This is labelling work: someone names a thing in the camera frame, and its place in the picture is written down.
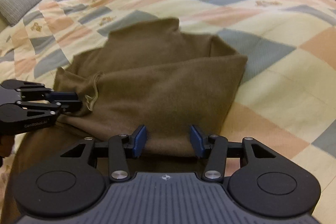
brown garment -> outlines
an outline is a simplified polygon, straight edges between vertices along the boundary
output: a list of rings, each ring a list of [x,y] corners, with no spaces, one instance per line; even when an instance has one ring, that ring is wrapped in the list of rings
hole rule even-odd
[[[181,33],[178,19],[111,32],[103,48],[82,53],[66,70],[58,69],[54,89],[76,91],[83,107],[73,116],[60,116],[52,128],[26,135],[11,181],[80,138],[106,141],[131,134],[140,124],[148,130],[144,153],[155,157],[130,162],[131,170],[201,171],[190,158],[189,126],[220,132],[246,60],[218,36]],[[17,215],[8,187],[1,223]]]

patterned bedspread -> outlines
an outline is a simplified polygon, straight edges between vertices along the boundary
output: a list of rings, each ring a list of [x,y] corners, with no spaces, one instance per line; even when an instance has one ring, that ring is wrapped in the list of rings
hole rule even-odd
[[[222,135],[252,136],[312,172],[322,187],[314,215],[336,213],[335,0],[55,0],[0,34],[0,81],[51,87],[57,67],[104,45],[110,31],[178,17],[182,31],[218,33],[248,56]],[[1,171],[1,189],[12,157]],[[229,162],[228,174],[237,168]]]

gray ribbed panel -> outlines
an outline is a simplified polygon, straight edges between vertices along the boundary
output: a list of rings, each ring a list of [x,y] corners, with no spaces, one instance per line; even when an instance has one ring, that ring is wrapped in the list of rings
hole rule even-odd
[[[41,0],[0,0],[0,13],[10,26],[14,26],[21,18]]]
[[[36,220],[24,216],[19,224],[318,224],[305,215],[269,220],[235,205],[219,184],[197,179],[194,173],[138,173],[130,182],[113,184],[93,209],[77,217]]]

silver pivot bolt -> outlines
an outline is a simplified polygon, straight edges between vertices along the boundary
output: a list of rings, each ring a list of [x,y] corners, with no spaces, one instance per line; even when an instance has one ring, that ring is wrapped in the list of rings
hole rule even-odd
[[[114,179],[125,179],[128,177],[128,173],[124,170],[117,170],[112,172],[111,176]]]
[[[204,173],[204,176],[207,179],[219,179],[221,177],[221,173],[219,173],[216,170],[209,170],[209,171]]]

pillow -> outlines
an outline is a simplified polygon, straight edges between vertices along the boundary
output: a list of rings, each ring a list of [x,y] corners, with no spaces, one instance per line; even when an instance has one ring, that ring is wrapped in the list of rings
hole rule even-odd
[[[0,13],[10,26],[17,24],[21,18],[41,0],[0,0]]]

